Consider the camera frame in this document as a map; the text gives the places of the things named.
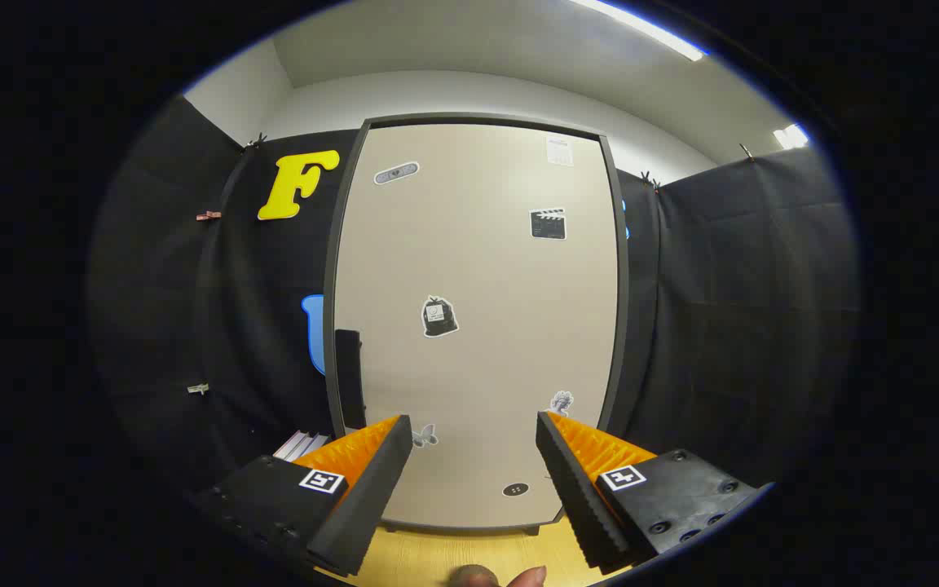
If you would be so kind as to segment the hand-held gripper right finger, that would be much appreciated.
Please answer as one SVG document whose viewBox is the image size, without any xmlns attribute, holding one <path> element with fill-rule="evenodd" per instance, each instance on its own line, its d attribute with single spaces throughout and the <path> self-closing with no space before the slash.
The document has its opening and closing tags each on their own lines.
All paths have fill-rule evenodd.
<svg viewBox="0 0 939 587">
<path fill-rule="evenodd" d="M 718 535 L 773 490 L 674 449 L 655 454 L 543 410 L 536 447 L 586 563 L 649 569 Z"/>
</svg>

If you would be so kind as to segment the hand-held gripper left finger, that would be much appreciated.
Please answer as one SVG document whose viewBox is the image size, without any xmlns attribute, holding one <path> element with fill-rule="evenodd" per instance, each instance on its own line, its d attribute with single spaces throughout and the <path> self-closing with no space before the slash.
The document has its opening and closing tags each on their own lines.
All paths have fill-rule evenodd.
<svg viewBox="0 0 939 587">
<path fill-rule="evenodd" d="M 254 458 L 192 502 L 294 571 L 357 575 L 411 450 L 410 417 L 396 415 L 294 461 Z"/>
</svg>

